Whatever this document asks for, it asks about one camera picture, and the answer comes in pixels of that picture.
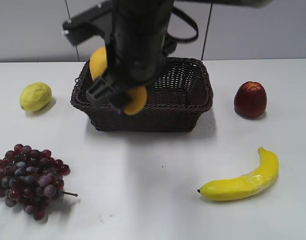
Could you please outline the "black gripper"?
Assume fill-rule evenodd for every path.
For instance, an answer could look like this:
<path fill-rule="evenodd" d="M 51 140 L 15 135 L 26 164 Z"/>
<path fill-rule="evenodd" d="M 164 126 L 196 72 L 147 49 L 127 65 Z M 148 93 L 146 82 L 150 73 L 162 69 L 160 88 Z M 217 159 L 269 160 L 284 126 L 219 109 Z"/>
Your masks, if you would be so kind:
<path fill-rule="evenodd" d="M 137 89 L 133 87 L 154 82 L 165 65 L 163 46 L 172 1 L 114 0 L 112 7 L 108 73 L 96 78 L 87 89 L 86 97 L 91 103 L 110 98 L 116 113 L 136 114 Z M 133 89 L 117 94 L 114 86 Z"/>

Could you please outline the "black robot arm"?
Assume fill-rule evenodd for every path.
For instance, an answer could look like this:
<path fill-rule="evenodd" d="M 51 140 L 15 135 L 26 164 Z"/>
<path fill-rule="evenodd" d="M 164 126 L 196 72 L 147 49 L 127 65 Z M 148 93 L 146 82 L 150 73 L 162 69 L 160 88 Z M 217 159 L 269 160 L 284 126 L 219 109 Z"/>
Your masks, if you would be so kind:
<path fill-rule="evenodd" d="M 105 46 L 90 57 L 93 85 L 89 102 L 109 101 L 129 116 L 142 110 L 146 87 L 167 72 L 167 57 L 178 44 L 198 39 L 198 25 L 171 0 L 107 0 L 65 21 L 64 35 L 73 46 L 93 36 Z"/>

